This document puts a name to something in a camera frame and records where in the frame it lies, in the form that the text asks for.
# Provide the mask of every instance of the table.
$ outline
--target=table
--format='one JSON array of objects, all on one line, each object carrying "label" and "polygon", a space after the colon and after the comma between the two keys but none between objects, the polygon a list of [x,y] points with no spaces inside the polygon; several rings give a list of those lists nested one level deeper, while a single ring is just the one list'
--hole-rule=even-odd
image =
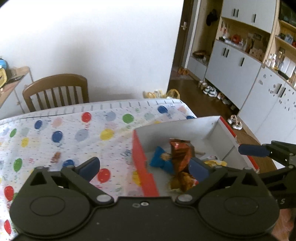
[{"label": "table", "polygon": [[[0,120],[0,240],[16,235],[8,211],[35,167],[55,171],[97,156],[101,169],[91,184],[114,198],[141,196],[131,159],[132,130],[192,117],[181,100],[145,99],[58,107]],[[56,152],[60,160],[52,163]]]}]

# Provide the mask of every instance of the red balloon print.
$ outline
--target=red balloon print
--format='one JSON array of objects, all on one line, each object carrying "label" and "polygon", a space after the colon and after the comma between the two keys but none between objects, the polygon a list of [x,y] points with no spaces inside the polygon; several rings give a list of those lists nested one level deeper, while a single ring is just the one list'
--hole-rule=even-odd
[{"label": "red balloon print", "polygon": [[89,112],[84,112],[81,116],[83,122],[89,122],[91,120],[91,114]]},{"label": "red balloon print", "polygon": [[98,181],[100,183],[105,183],[110,179],[111,172],[107,168],[103,168],[98,172]]},{"label": "red balloon print", "polygon": [[5,231],[6,231],[9,235],[11,234],[11,227],[10,227],[10,223],[9,223],[8,220],[6,220],[6,221],[4,222],[4,229],[5,229]]},{"label": "red balloon print", "polygon": [[13,187],[7,186],[4,188],[4,195],[8,201],[12,201],[14,195]]}]

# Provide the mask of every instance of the chair backrest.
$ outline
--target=chair backrest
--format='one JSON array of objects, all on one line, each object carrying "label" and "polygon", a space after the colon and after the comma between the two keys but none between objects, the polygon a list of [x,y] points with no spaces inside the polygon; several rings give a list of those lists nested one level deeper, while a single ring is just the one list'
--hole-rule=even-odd
[{"label": "chair backrest", "polygon": [[[76,87],[81,87],[83,103],[89,103],[87,79],[77,74],[57,74],[57,75],[42,78],[30,84],[26,89],[24,89],[22,94],[30,112],[33,112],[33,111],[36,111],[36,108],[34,107],[34,104],[31,99],[31,96],[33,95],[37,96],[40,109],[44,110],[44,106],[40,98],[40,95],[41,95],[40,93],[44,94],[45,103],[48,109],[53,107],[58,107],[57,98],[54,93],[55,92],[54,88],[58,88],[60,103],[62,106],[65,106],[63,91],[61,89],[61,87],[65,87],[68,105],[72,105],[69,86],[73,86],[73,90],[74,90],[75,103],[73,104],[79,104]],[[48,94],[50,93],[52,95],[53,101],[49,101],[48,99]]]}]

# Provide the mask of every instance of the yellow balloon print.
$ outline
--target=yellow balloon print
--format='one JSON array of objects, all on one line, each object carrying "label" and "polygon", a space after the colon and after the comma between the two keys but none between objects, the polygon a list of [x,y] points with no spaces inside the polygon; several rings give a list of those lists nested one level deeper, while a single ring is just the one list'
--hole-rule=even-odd
[{"label": "yellow balloon print", "polygon": [[137,184],[139,187],[141,186],[141,181],[138,175],[137,171],[133,171],[132,180],[135,184]]},{"label": "yellow balloon print", "polygon": [[105,129],[101,132],[100,138],[102,141],[111,139],[114,136],[114,131],[111,129]]},{"label": "yellow balloon print", "polygon": [[29,138],[28,137],[25,137],[22,139],[22,143],[21,143],[21,146],[22,147],[26,147],[29,143]]}]

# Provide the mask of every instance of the wooden floor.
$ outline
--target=wooden floor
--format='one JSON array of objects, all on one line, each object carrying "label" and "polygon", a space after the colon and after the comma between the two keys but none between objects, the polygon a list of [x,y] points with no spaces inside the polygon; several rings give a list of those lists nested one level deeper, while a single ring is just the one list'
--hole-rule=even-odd
[{"label": "wooden floor", "polygon": [[[227,120],[233,112],[229,106],[224,105],[221,100],[205,95],[198,87],[195,80],[170,80],[168,90],[176,89],[179,91],[181,100],[188,105],[197,117],[220,115]],[[244,130],[235,130],[237,139],[240,143],[258,144],[252,137],[247,135]],[[270,172],[275,170],[275,165],[270,158],[254,157],[260,172]]]}]

